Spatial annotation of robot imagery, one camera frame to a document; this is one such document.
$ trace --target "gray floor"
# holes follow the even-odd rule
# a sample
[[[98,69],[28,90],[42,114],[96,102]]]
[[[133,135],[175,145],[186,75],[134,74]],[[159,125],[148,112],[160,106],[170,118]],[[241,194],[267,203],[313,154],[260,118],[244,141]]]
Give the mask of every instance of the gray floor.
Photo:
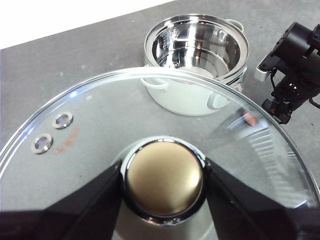
[[[149,29],[178,14],[204,13],[243,23],[250,44],[244,94],[261,104],[272,87],[269,81],[253,79],[257,63],[293,21],[310,29],[320,23],[319,9],[319,0],[180,0],[2,49],[0,146],[34,111],[66,88],[104,72],[143,66],[143,42]],[[320,111],[305,103],[284,126],[318,183],[319,120]]]

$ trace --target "white wall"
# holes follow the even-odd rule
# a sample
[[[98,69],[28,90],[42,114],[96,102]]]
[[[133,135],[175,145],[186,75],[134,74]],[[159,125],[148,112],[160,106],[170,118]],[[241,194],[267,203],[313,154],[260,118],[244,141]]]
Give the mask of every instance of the white wall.
[[[2,0],[0,49],[172,0]]]

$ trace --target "stainless steel pot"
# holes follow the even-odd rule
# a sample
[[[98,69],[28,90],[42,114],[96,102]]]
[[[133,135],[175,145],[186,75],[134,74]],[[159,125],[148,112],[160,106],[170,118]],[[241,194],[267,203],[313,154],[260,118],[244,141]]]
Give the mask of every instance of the stainless steel pot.
[[[145,38],[145,64],[202,74],[241,92],[249,54],[243,29],[235,20],[205,14],[167,18]]]

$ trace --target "black cable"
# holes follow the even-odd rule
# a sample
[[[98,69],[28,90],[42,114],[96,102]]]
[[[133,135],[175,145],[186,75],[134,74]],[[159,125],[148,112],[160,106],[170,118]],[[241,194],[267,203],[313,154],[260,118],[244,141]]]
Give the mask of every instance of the black cable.
[[[309,98],[309,103],[311,103],[313,106],[315,106],[316,108],[320,109],[320,104],[316,103],[312,97]]]
[[[274,76],[276,75],[276,72],[277,72],[277,69],[273,69],[272,72],[271,72],[271,75],[270,75],[270,80],[271,80],[271,84],[272,84],[272,87],[273,87],[273,90],[276,90],[276,85],[275,85],[275,82],[274,82]]]

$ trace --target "lid knob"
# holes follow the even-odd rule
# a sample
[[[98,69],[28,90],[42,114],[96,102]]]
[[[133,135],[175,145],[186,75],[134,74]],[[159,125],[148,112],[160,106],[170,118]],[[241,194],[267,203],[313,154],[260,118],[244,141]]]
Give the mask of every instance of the lid knob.
[[[184,145],[158,141],[131,159],[127,189],[134,202],[155,216],[174,216],[193,205],[203,185],[197,157]]]

